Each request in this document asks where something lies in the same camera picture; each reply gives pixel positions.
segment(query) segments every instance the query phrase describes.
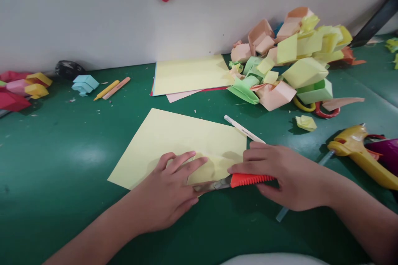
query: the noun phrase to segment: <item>black object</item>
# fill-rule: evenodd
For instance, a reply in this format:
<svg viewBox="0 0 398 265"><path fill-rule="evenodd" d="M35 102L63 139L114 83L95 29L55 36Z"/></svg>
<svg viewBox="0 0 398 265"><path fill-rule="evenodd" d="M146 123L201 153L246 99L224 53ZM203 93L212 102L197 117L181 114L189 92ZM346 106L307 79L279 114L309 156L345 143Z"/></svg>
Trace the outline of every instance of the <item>black object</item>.
<svg viewBox="0 0 398 265"><path fill-rule="evenodd" d="M398 12L398 0L386 0L354 37L351 47L364 46Z"/></svg>
<svg viewBox="0 0 398 265"><path fill-rule="evenodd" d="M73 81L78 75L85 75L86 70L73 61L61 60L55 67L55 73L69 81Z"/></svg>

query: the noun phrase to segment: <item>left hand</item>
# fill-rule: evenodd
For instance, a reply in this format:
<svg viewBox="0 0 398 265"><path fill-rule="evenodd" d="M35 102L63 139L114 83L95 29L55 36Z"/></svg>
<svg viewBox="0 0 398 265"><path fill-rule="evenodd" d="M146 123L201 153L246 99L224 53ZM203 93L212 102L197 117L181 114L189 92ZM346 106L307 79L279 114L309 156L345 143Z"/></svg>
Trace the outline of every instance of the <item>left hand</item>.
<svg viewBox="0 0 398 265"><path fill-rule="evenodd" d="M132 238L172 226L198 203L201 193L187 186L186 181L189 175L207 162L207 157L195 159L181 167L195 154L195 151L190 151L179 156L172 152L162 155L156 168L113 206L116 213L127 216L125 228L131 228Z"/></svg>

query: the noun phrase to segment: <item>red knife handle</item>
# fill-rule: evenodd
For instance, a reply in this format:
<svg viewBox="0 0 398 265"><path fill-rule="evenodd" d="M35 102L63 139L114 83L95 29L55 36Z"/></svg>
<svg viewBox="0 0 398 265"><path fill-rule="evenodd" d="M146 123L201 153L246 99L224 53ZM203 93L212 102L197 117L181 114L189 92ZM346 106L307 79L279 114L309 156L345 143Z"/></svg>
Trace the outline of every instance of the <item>red knife handle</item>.
<svg viewBox="0 0 398 265"><path fill-rule="evenodd" d="M274 180L275 177L268 175L253 175L253 174L238 174L235 173L232 175L231 179L231 187L249 185L249 184L257 184L265 181Z"/></svg>

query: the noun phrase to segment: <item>yellow crayon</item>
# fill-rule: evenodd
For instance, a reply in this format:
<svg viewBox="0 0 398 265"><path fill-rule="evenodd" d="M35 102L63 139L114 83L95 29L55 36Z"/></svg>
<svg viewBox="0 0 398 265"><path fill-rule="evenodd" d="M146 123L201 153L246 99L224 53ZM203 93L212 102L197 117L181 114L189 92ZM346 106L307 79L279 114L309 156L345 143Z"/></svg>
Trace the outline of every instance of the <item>yellow crayon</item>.
<svg viewBox="0 0 398 265"><path fill-rule="evenodd" d="M111 91L114 87L116 87L117 84L119 84L120 81L116 80L112 84L110 84L108 87L106 87L104 90L102 90L100 93L98 93L97 97L94 98L94 100L102 98L106 93Z"/></svg>

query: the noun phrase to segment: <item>purple object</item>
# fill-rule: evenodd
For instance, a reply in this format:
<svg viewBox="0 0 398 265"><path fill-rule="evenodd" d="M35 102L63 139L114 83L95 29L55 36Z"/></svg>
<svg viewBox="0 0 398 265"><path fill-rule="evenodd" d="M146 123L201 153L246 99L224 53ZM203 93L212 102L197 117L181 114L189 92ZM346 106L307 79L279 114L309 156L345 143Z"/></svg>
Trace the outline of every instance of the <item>purple object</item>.
<svg viewBox="0 0 398 265"><path fill-rule="evenodd" d="M379 162L392 174L398 177L398 139L384 140L366 144L371 151L382 154Z"/></svg>

